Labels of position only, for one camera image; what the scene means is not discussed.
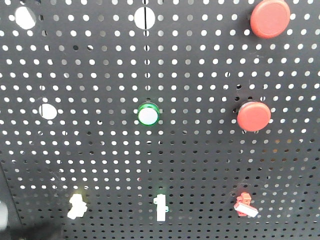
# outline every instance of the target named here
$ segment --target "red plastic clip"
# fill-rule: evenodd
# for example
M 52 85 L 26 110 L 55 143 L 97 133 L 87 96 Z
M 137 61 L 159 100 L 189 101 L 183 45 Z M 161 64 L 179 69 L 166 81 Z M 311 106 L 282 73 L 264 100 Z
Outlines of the red plastic clip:
M 256 208 L 250 206 L 251 196 L 247 192 L 241 193 L 240 196 L 236 198 L 236 204 L 234 209 L 237 211 L 239 217 L 255 217 L 259 212 Z

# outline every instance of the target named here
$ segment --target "hole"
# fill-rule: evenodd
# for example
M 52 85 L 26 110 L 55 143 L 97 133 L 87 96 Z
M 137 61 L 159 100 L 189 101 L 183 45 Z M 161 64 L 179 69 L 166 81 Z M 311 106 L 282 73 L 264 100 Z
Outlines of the hole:
M 58 111 L 53 105 L 45 103 L 39 107 L 39 113 L 44 119 L 52 120 L 57 116 Z
M 14 15 L 16 24 L 24 30 L 32 29 L 36 25 L 36 15 L 26 6 L 18 7 Z
M 143 30 L 152 28 L 156 22 L 156 15 L 149 7 L 140 7 L 134 14 L 135 25 Z

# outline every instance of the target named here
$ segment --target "green indicator light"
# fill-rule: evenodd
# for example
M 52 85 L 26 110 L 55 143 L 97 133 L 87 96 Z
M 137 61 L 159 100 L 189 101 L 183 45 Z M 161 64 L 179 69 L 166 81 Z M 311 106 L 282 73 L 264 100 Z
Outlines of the green indicator light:
M 146 126 L 152 126 L 159 121 L 160 110 L 157 105 L 152 102 L 142 103 L 138 108 L 138 120 Z

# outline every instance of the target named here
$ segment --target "red button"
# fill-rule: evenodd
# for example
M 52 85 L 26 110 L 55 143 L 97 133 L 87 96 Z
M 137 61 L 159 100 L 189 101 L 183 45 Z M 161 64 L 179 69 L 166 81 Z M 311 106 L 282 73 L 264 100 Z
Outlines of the red button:
M 267 105 L 262 102 L 250 101 L 239 109 L 237 122 L 240 128 L 248 132 L 255 132 L 267 126 L 270 118 L 271 111 Z
M 255 35 L 271 39 L 284 32 L 290 22 L 290 8 L 284 0 L 263 0 L 253 10 L 250 24 Z

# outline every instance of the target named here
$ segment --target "pegboard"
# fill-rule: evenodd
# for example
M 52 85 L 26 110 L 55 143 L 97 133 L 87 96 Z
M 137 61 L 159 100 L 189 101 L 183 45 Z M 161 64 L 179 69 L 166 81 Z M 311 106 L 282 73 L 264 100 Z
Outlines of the pegboard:
M 259 2 L 1 1 L 0 161 L 22 224 L 61 224 L 65 239 L 319 239 L 320 1 L 287 0 L 289 26 L 268 40 L 248 21 Z M 237 124 L 248 99 L 271 109 L 259 132 Z M 150 127 L 146 100 L 161 111 Z M 233 209 L 244 191 L 255 218 Z M 74 193 L 88 212 L 71 220 Z

